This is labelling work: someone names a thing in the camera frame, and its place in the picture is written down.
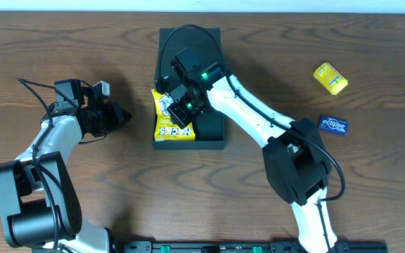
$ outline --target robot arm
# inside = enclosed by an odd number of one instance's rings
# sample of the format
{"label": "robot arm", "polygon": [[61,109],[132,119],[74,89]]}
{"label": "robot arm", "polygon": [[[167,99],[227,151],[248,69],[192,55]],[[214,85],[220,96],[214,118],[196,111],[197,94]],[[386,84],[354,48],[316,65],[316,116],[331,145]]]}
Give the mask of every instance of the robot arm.
{"label": "robot arm", "polygon": [[316,126],[308,119],[295,122],[272,110],[244,89],[235,76],[226,74],[224,66],[202,64],[191,48],[178,53],[172,67],[182,82],[169,93],[174,99],[167,108],[172,121],[184,128],[208,108],[230,117],[262,148],[271,187],[295,213],[300,244],[315,253],[327,252],[328,244],[333,247],[337,237],[330,227],[326,203],[319,202],[326,197],[330,162],[316,148],[274,126],[270,119],[323,148]]}
{"label": "robot arm", "polygon": [[[55,110],[49,112],[51,118],[42,119],[40,133],[25,152],[14,161],[0,164],[1,225],[11,247],[54,252],[51,248],[56,225],[48,195],[31,202],[21,200],[33,191],[44,189],[33,166],[36,146],[36,157],[58,213],[58,244],[76,253],[110,251],[108,232],[82,218],[65,163],[85,133],[94,137],[106,136],[124,125],[131,116],[116,103],[104,103],[110,95],[109,84],[100,81],[86,88],[81,87],[81,82],[69,79],[54,84],[56,102]],[[83,107],[84,96],[88,97],[86,107]]]}

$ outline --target wood grain surface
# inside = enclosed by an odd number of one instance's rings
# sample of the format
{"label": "wood grain surface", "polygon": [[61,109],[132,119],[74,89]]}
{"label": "wood grain surface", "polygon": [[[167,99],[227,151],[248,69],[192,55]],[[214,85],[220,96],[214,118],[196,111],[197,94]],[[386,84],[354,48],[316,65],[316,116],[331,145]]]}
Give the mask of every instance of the wood grain surface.
{"label": "wood grain surface", "polygon": [[[261,150],[232,121],[225,150],[151,148],[158,30],[185,23],[220,27],[232,72],[272,108],[349,122],[347,136],[321,133],[347,179],[345,196],[328,205],[333,229],[405,252],[405,15],[0,12],[0,162],[28,147],[44,114],[15,77],[102,79],[133,117],[73,150],[67,168],[85,218],[125,240],[297,237]],[[338,96],[312,77],[326,61],[349,80]],[[53,101],[51,90],[37,90]],[[332,173],[329,194],[338,191]],[[28,250],[11,249],[0,224],[0,252]]]}

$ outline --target green clip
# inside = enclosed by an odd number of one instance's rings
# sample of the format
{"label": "green clip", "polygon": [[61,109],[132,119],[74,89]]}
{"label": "green clip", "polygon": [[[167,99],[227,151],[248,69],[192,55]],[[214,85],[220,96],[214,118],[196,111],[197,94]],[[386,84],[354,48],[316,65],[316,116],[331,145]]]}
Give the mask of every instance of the green clip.
{"label": "green clip", "polygon": [[253,247],[252,253],[262,253],[262,247]]}
{"label": "green clip", "polygon": [[160,247],[160,253],[170,253],[171,252],[171,247],[170,246],[161,246]]}

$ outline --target yellow package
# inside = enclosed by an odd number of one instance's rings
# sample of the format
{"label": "yellow package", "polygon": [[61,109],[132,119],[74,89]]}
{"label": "yellow package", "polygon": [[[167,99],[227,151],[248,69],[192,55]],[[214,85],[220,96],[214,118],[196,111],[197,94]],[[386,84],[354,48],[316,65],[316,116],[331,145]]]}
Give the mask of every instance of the yellow package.
{"label": "yellow package", "polygon": [[173,98],[160,94],[156,90],[152,90],[152,92],[157,114],[154,141],[195,141],[195,132],[191,123],[184,129],[180,129],[179,126],[172,123],[167,108],[173,103]]}
{"label": "yellow package", "polygon": [[315,70],[314,77],[333,95],[337,95],[348,85],[348,80],[329,63],[321,64]]}

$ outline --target snack package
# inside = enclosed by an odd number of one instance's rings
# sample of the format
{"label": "snack package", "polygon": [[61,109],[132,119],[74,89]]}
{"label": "snack package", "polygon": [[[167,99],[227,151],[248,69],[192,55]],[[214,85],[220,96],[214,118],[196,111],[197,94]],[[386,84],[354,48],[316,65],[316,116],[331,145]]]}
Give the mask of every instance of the snack package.
{"label": "snack package", "polygon": [[157,123],[154,130],[154,141],[195,141],[195,132],[190,123],[185,129],[172,123],[172,119],[167,112],[169,105],[173,103],[173,98],[166,94],[160,94],[152,90],[157,114]]}

